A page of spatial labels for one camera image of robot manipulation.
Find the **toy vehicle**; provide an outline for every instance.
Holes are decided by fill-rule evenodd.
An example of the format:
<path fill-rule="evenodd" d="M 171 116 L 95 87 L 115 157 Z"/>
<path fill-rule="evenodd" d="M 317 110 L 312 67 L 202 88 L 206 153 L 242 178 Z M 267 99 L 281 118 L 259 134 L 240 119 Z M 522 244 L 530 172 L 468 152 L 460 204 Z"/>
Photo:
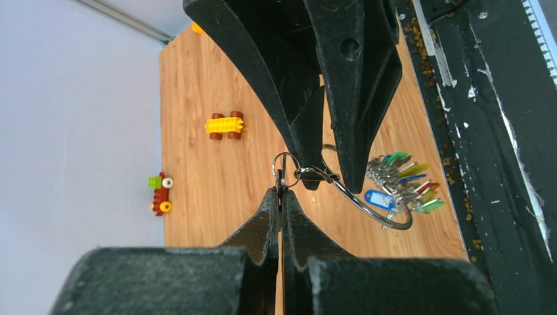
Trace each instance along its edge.
<path fill-rule="evenodd" d="M 174 180 L 165 177 L 164 172 L 160 172 L 158 176 L 149 177 L 149 188 L 155 189 L 151 209 L 157 217 L 172 210 L 172 203 L 168 201 L 168 190 L 172 186 L 174 186 Z"/>
<path fill-rule="evenodd" d="M 221 140 L 223 133 L 227 134 L 228 139 L 239 140 L 242 136 L 242 129 L 244 128 L 244 114 L 238 111 L 231 111 L 230 117 L 225 117 L 223 114 L 214 113 L 211 119 L 207 120 L 205 130 L 209 133 L 209 139 Z"/>

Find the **wooden surface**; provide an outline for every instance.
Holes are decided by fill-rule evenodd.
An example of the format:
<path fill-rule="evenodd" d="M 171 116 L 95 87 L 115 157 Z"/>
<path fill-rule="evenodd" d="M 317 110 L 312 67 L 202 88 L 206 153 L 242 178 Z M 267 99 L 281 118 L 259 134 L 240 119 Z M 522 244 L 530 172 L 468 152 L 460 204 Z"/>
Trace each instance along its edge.
<path fill-rule="evenodd" d="M 321 184 L 312 192 L 299 184 L 294 191 L 306 215 L 356 256 L 466 259 L 403 40 L 399 53 L 404 76 L 370 156 L 404 151 L 415 161 L 432 164 L 428 174 L 441 183 L 446 205 L 430 215 L 415 215 L 410 230 L 381 231 L 379 223 L 354 208 L 332 185 Z M 274 184 L 271 161 L 286 147 L 249 84 L 206 34 L 184 31 L 161 52 L 160 69 L 162 164 L 175 181 L 170 192 L 173 209 L 164 216 L 164 243 L 215 246 L 254 214 Z M 227 116 L 231 110 L 244 112 L 242 140 L 209 140 L 207 119 L 213 112 Z M 324 141 L 334 144 L 328 110 L 324 116 Z M 337 168 L 333 154 L 324 157 Z M 364 191 L 371 186 L 366 180 Z"/>

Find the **plastic key label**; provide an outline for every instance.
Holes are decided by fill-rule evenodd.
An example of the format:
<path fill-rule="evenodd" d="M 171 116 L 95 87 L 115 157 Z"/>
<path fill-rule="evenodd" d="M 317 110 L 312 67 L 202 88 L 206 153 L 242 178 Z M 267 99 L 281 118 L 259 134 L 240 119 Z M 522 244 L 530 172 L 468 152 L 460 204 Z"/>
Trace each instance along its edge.
<path fill-rule="evenodd" d="M 391 196 L 373 189 L 370 189 L 365 193 L 365 201 L 385 210 L 393 210 L 396 205 Z"/>

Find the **metal ring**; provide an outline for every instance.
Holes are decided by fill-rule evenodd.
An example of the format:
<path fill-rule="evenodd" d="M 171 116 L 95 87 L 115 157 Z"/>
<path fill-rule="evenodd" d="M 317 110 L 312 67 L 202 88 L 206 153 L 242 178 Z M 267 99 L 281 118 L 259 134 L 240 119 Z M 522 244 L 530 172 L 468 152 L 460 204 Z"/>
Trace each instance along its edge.
<path fill-rule="evenodd" d="M 277 156 L 275 156 L 275 158 L 273 159 L 273 165 L 271 166 L 271 169 L 273 170 L 273 177 L 275 178 L 275 180 L 277 182 L 280 181 L 279 176 L 277 175 L 277 170 L 275 168 L 275 164 L 277 164 L 277 160 L 279 159 L 280 156 L 290 156 L 292 158 L 292 161 L 294 162 L 294 166 L 296 167 L 296 169 L 300 168 L 300 161 L 298 161 L 298 159 L 293 156 L 291 153 L 288 152 L 283 152 L 283 153 L 279 153 Z M 296 178 L 296 181 L 291 184 L 291 185 L 286 185 L 286 183 L 284 184 L 284 187 L 289 188 L 289 187 L 293 187 L 294 185 L 296 185 L 298 182 L 300 181 L 299 178 Z"/>
<path fill-rule="evenodd" d="M 323 149 L 331 150 L 336 152 L 336 147 L 331 144 L 323 144 Z M 329 167 L 325 163 L 325 159 L 323 159 L 323 164 L 327 169 Z M 412 226 L 412 213 L 408 206 L 404 203 L 398 203 L 397 206 L 402 208 L 403 212 L 406 214 L 406 222 L 398 223 L 391 219 L 387 219 L 385 216 L 377 213 L 375 210 L 368 207 L 363 201 L 361 201 L 358 197 L 354 196 L 345 186 L 340 182 L 340 179 L 333 179 L 331 182 L 334 186 L 348 199 L 350 202 L 355 205 L 358 209 L 363 211 L 365 214 L 370 216 L 372 219 L 381 222 L 383 225 L 389 226 L 390 228 L 395 228 L 397 230 L 408 230 Z"/>

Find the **brown wheel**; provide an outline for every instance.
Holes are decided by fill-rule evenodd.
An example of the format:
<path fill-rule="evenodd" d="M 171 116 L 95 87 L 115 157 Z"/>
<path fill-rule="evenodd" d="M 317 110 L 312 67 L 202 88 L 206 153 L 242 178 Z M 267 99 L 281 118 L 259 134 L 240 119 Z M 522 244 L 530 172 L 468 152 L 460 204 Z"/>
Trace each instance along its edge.
<path fill-rule="evenodd" d="M 210 133 L 209 134 L 209 139 L 211 140 L 221 140 L 223 138 L 223 135 L 220 133 Z"/>
<path fill-rule="evenodd" d="M 230 117 L 244 118 L 244 114 L 242 114 L 242 112 L 238 112 L 237 110 L 233 110 L 230 112 Z"/>
<path fill-rule="evenodd" d="M 228 133 L 227 137 L 228 137 L 228 139 L 240 140 L 240 138 L 242 137 L 242 134 L 241 133 Z"/>

